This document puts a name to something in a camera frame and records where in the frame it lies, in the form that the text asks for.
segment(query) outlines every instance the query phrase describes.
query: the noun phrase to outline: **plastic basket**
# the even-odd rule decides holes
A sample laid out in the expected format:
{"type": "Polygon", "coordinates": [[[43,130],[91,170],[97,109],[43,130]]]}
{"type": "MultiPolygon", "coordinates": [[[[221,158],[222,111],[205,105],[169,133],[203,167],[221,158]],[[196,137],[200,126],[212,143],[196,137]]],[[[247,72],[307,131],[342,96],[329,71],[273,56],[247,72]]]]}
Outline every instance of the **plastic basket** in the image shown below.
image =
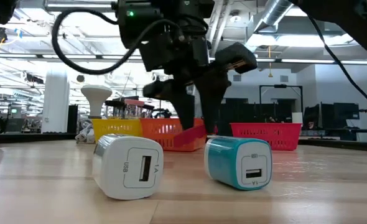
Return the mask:
{"type": "MultiPolygon", "coordinates": [[[[157,141],[165,151],[193,152],[204,147],[206,137],[197,138],[182,147],[174,147],[174,136],[182,133],[178,118],[140,119],[145,138],[157,141]]],[[[195,119],[195,126],[204,125],[202,119],[195,119]]]]}
{"type": "Polygon", "coordinates": [[[301,131],[301,124],[292,123],[231,123],[231,127],[234,137],[261,139],[281,151],[296,150],[301,131]]]}
{"type": "Polygon", "coordinates": [[[92,119],[95,141],[105,134],[129,134],[142,137],[141,122],[138,119],[92,119]]]}

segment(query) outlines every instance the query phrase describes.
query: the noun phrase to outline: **usb port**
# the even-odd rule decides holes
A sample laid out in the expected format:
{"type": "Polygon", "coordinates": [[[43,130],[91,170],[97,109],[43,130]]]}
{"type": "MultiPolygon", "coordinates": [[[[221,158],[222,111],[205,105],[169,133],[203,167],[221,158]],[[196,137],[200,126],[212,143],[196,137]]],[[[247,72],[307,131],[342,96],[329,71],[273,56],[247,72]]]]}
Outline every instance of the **usb port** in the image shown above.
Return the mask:
{"type": "Polygon", "coordinates": [[[149,171],[151,169],[151,156],[142,156],[141,175],[139,181],[145,182],[149,180],[149,171]]]}
{"type": "Polygon", "coordinates": [[[261,174],[262,174],[262,169],[246,170],[246,178],[260,177],[261,174]]]}

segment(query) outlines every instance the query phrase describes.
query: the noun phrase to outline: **red basket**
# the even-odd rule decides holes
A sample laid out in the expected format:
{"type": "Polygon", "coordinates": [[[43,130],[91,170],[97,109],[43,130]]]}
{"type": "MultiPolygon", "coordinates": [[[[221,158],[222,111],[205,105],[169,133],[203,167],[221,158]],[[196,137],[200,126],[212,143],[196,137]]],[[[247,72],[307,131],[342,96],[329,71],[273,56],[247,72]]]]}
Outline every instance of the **red basket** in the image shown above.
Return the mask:
{"type": "MultiPolygon", "coordinates": [[[[144,138],[157,141],[165,151],[193,152],[204,147],[206,137],[197,138],[182,147],[174,147],[174,136],[182,133],[178,118],[141,119],[144,138]]],[[[202,119],[195,119],[195,126],[204,125],[202,119]]]]}
{"type": "Polygon", "coordinates": [[[237,138],[255,138],[267,141],[272,150],[297,149],[301,124],[292,123],[231,123],[237,138]]]}

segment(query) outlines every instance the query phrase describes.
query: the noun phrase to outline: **yellow basket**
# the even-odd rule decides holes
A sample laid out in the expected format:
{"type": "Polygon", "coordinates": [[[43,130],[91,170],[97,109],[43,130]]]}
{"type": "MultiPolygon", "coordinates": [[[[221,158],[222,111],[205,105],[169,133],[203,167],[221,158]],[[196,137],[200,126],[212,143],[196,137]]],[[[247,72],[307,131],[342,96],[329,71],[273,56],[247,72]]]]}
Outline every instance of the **yellow basket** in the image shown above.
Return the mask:
{"type": "Polygon", "coordinates": [[[129,134],[142,137],[142,126],[139,119],[92,119],[95,140],[105,134],[129,134]]]}

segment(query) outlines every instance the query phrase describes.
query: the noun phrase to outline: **teal usb charger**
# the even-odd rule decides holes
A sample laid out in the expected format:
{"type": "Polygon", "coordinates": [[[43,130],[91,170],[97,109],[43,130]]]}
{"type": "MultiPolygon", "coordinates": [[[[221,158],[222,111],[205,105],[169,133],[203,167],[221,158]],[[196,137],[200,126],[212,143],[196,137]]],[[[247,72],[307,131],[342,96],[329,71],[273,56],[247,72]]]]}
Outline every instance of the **teal usb charger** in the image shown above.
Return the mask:
{"type": "Polygon", "coordinates": [[[204,150],[208,176],[240,190],[265,187],[272,176],[270,145],[259,139],[218,136],[204,150]]]}

